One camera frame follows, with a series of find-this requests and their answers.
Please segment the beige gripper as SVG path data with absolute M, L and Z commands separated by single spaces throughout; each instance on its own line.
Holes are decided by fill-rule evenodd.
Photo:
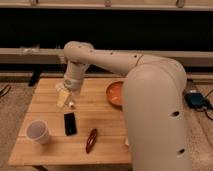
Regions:
M 82 80 L 73 79 L 69 77 L 64 78 L 64 85 L 70 91 L 78 91 L 81 89 Z M 70 96 L 70 92 L 67 89 L 61 89 L 58 93 L 57 106 L 62 108 Z

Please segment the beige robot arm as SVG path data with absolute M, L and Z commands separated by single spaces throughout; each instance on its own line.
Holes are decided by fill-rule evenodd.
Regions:
M 67 91 L 81 90 L 90 65 L 124 77 L 122 109 L 133 171 L 192 171 L 183 112 L 187 76 L 178 61 L 77 41 L 68 42 L 63 54 Z

